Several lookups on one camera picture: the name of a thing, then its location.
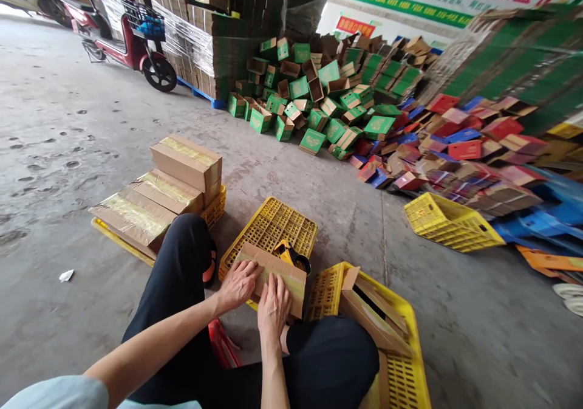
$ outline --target leg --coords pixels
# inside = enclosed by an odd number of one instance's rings
[[[200,216],[180,215],[174,220],[122,342],[205,299],[202,273],[211,264],[210,242]],[[207,379],[218,369],[205,328],[130,400],[168,405],[196,400],[199,390],[205,389]]]
[[[345,317],[292,326],[284,358],[292,409],[357,409],[378,372],[377,347],[357,322]],[[261,364],[224,372],[229,395],[213,407],[259,408]]]

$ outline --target pallet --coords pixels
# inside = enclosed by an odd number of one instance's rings
[[[198,90],[196,87],[187,83],[184,79],[182,79],[180,77],[177,77],[177,78],[178,78],[178,82],[177,82],[178,85],[190,88],[193,92],[193,96],[203,97],[203,98],[208,99],[211,102],[211,107],[213,107],[214,109],[222,109],[227,104],[227,101],[211,98],[208,94],[203,93],[202,91]]]

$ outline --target green banner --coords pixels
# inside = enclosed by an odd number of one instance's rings
[[[427,5],[410,0],[357,0],[359,2],[376,5],[382,8],[400,11],[417,17],[424,17],[429,20],[438,21],[450,26],[465,27],[472,16],[462,14],[444,8]]]

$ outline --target concrete floor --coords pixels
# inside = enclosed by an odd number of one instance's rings
[[[149,267],[86,209],[151,169],[148,148],[169,132],[223,155],[219,254],[273,195],[319,225],[316,270],[361,265],[413,305],[434,408],[581,401],[583,321],[516,252],[461,255],[419,238],[407,199],[362,184],[352,166],[259,135],[185,88],[162,94],[137,72],[90,64],[56,25],[0,17],[0,67],[0,404],[118,345]],[[258,359],[254,312],[225,322],[245,361]]]

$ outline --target scooter basket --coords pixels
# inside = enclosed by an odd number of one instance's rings
[[[166,41],[164,17],[145,5],[123,1],[129,24],[134,33],[145,40]]]

